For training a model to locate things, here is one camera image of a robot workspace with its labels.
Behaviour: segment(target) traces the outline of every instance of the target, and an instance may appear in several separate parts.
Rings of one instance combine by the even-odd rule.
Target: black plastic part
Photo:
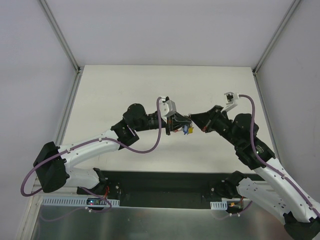
[[[217,182],[214,186],[214,192],[227,199],[241,197],[237,191],[237,186],[242,179],[245,179],[247,176],[239,171],[235,171],[224,180]]]
[[[111,127],[111,131],[114,131],[118,136],[117,140],[123,143],[126,146],[130,146],[139,140],[137,134],[134,131],[131,131],[127,126],[126,122],[122,119],[116,125]]]
[[[283,214],[284,229],[294,240],[312,240],[320,232],[320,218],[311,219],[311,222],[299,222],[292,212]]]
[[[144,106],[139,103],[134,103],[130,105],[127,111],[123,114],[123,119],[130,128],[136,129],[141,125],[145,125],[142,120],[145,116],[147,116],[147,114]]]
[[[166,122],[161,119],[161,128],[166,127]],[[137,132],[159,129],[158,112],[143,116],[140,119],[140,125],[133,128]]]
[[[237,207],[236,205],[234,206],[228,206],[227,210],[225,210],[228,214],[238,214],[243,211],[243,207]]]
[[[232,94],[227,94],[226,99],[228,100],[228,102],[231,102],[232,99],[234,99],[234,96]]]
[[[183,116],[176,112],[173,116],[167,118],[167,124],[170,132],[178,130],[183,126],[190,126],[192,124],[191,118],[188,116]]]
[[[238,114],[234,120],[228,119],[227,113],[221,112],[222,106],[214,106],[211,110],[198,114],[191,114],[191,120],[205,133],[217,132],[234,146],[235,154],[239,160],[251,170],[265,167],[255,156],[250,141],[251,114]],[[265,162],[274,158],[272,150],[257,138],[258,125],[253,126],[253,141],[259,157]]]
[[[96,174],[99,177],[99,183],[95,187],[91,188],[90,192],[97,194],[97,195],[103,193],[101,195],[104,195],[106,193],[107,180],[99,168],[94,167],[93,170],[96,172]],[[77,187],[76,193],[77,194],[88,194],[81,187]]]
[[[120,200],[122,207],[210,209],[210,202],[221,201],[212,188],[229,173],[101,171],[108,178],[109,199]],[[257,174],[247,174],[262,181]],[[95,192],[104,195],[105,190]],[[86,195],[78,189],[77,194]]]
[[[53,141],[48,142],[41,149],[38,157],[33,163],[35,167],[44,160],[58,154],[58,147]],[[66,173],[65,159],[56,157],[46,164],[35,170],[39,178],[42,190],[44,193],[52,193],[66,184],[69,177]]]

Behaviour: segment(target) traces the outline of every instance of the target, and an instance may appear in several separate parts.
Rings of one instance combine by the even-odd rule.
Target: purple tube
[[[161,97],[158,97],[157,100],[156,100],[156,110],[157,110],[157,115],[158,115],[158,123],[159,123],[159,131],[158,131],[158,137],[156,139],[156,142],[154,144],[154,146],[152,148],[150,148],[149,150],[145,150],[145,151],[141,151],[141,150],[136,150],[136,149],[133,149],[125,144],[123,144],[122,142],[119,142],[113,138],[108,138],[108,137],[103,137],[102,140],[104,141],[111,141],[111,142],[115,142],[119,145],[121,145],[122,147],[124,147],[125,149],[128,149],[134,153],[137,153],[137,154],[148,154],[148,153],[151,153],[153,150],[156,149],[156,147],[159,145],[159,142],[160,142],[160,138],[161,138],[161,128],[162,128],[162,123],[161,123],[161,113],[160,113],[160,104],[159,104],[159,101],[161,100],[162,98]],[[70,151],[73,151],[77,148],[80,148],[80,147],[83,147],[85,145],[88,145],[88,144],[91,144],[91,143],[94,143],[94,142],[98,142],[99,141],[99,138],[96,138],[96,139],[92,139],[92,140],[89,140],[89,141],[86,141],[86,142],[83,142],[79,145],[76,145],[76,146],[73,146],[70,148]],[[31,171],[28,172],[28,174],[25,176],[25,178],[23,179],[22,181],[22,184],[21,184],[21,187],[20,187],[20,193],[22,196],[24,197],[31,197],[37,193],[39,193],[42,188],[32,192],[32,193],[25,193],[25,185],[27,183],[27,180],[30,178],[31,174],[36,171],[38,168],[40,168],[42,165],[46,164],[47,162],[57,158],[57,157],[60,157],[61,155],[63,154],[66,154],[68,152],[68,150],[64,150],[56,155],[53,155],[49,158],[47,158],[46,160],[40,162],[38,165],[36,165],[34,168],[31,169]]]
[[[284,178],[298,193],[299,195],[305,200],[305,202],[309,205],[309,207],[311,208],[313,205],[312,203],[309,201],[309,199],[304,195],[304,193],[298,188],[298,186],[291,181],[290,178],[285,177],[285,175],[279,171],[278,169],[276,169],[275,167],[271,166],[270,164],[268,164],[267,162],[263,161],[262,158],[257,154],[256,151],[256,146],[255,146],[255,141],[254,141],[254,125],[255,125],[255,114],[256,114],[256,106],[255,106],[255,102],[254,100],[248,96],[248,95],[244,95],[244,94],[240,94],[239,97],[241,98],[246,98],[249,99],[249,101],[251,102],[252,105],[252,117],[251,117],[251,124],[250,124],[250,142],[251,142],[251,147],[253,150],[254,155],[256,156],[256,158],[259,160],[259,162],[261,162],[263,165],[267,166],[268,168],[270,168],[271,170],[273,170],[274,172],[276,172],[277,174],[279,174],[282,178]],[[312,208],[312,210],[314,211],[314,213],[320,218],[320,212],[318,212],[315,208]]]
[[[242,214],[244,214],[247,210],[248,210],[248,208],[250,208],[250,206],[252,205],[252,201],[250,201],[249,202],[249,204],[241,211],[241,212],[239,212],[239,214],[240,215],[242,215]],[[215,219],[217,219],[217,220],[225,220],[225,219],[227,219],[228,217],[232,217],[232,216],[238,216],[238,214],[236,214],[236,213],[233,213],[232,215],[230,215],[230,214],[228,214],[228,215],[226,215],[226,216],[223,216],[223,217],[214,217]]]

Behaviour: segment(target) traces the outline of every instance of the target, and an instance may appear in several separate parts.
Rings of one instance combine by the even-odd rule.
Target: small object
[[[192,134],[193,132],[194,132],[194,127],[193,126],[189,127],[188,134]]]
[[[227,201],[211,201],[210,207],[211,210],[227,210],[228,204]]]
[[[184,135],[189,134],[189,127],[187,125],[183,126],[183,133]]]
[[[168,100],[163,104],[160,104],[159,108],[161,117],[163,118],[168,118],[177,112],[176,104],[172,100]]]
[[[224,94],[226,96],[226,106],[221,110],[221,112],[229,112],[231,109],[235,108],[238,103],[237,100],[240,99],[239,93],[238,92],[226,92]]]

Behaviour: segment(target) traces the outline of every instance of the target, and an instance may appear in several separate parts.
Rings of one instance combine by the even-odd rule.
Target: black joint housing
[[[239,160],[251,170],[264,168],[265,165],[258,160],[255,152],[264,162],[274,158],[275,154],[263,141],[257,138],[259,127],[255,123],[253,125],[255,150],[252,149],[250,140],[251,114],[238,114],[232,121],[225,111],[221,112],[222,109],[222,106],[216,105],[207,112],[191,114],[190,117],[203,132],[215,131],[231,143]]]
[[[299,222],[292,212],[283,214],[284,229],[294,240],[312,240],[320,232],[320,218],[310,219],[310,222]]]
[[[237,191],[237,186],[242,179],[247,176],[239,171],[231,173],[224,181],[218,182],[214,186],[214,192],[219,196],[227,199],[241,197]]]
[[[46,143],[33,166],[37,166],[58,153],[58,147],[53,141]],[[52,193],[66,184],[69,175],[66,173],[65,161],[59,156],[35,170],[44,193]]]

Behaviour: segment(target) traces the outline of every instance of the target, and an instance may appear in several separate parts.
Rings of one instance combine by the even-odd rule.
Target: red wire
[[[105,194],[104,194],[104,196],[103,196],[104,199],[107,198],[108,192],[109,192],[109,186],[106,186]]]

